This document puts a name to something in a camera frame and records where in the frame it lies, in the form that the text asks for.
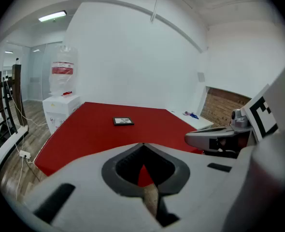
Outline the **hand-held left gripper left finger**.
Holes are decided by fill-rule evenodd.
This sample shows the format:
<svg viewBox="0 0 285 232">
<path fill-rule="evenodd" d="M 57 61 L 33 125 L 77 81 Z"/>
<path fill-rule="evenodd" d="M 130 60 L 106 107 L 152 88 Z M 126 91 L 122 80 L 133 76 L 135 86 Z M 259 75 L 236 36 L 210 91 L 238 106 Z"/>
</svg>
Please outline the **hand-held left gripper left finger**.
<svg viewBox="0 0 285 232">
<path fill-rule="evenodd" d="M 24 205 L 35 212 L 61 184 L 75 188 L 51 225 L 65 232 L 155 232 L 161 225 L 140 197 L 115 193 L 103 180 L 104 163 L 130 149 L 124 145 L 78 158 L 36 185 L 24 197 Z"/>
</svg>

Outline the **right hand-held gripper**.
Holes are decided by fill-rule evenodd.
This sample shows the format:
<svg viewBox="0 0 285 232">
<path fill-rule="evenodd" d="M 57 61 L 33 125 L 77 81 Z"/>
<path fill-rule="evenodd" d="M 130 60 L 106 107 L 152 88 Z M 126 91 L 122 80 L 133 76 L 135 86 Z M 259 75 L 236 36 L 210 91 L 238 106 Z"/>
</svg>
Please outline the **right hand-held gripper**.
<svg viewBox="0 0 285 232">
<path fill-rule="evenodd" d="M 185 142 L 199 150 L 216 152 L 224 149 L 221 142 L 230 139 L 230 150 L 239 152 L 249 145 L 250 135 L 256 142 L 274 133 L 285 131 L 285 68 L 269 86 L 265 86 L 241 109 L 233 110 L 232 126 L 245 129 L 251 126 L 251 132 L 236 132 L 231 126 L 209 128 L 189 132 Z"/>
</svg>

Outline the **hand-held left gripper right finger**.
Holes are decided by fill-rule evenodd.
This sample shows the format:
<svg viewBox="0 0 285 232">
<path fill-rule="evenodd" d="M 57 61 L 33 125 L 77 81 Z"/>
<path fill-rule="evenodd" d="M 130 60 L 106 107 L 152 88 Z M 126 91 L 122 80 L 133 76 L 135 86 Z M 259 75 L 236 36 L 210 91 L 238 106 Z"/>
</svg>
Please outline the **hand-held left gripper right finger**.
<svg viewBox="0 0 285 232">
<path fill-rule="evenodd" d="M 146 222 L 146 232 L 221 232 L 239 188 L 227 178 L 237 159 L 199 155 L 156 144 L 144 144 L 153 166 L 168 176 L 161 179 L 158 218 Z"/>
</svg>

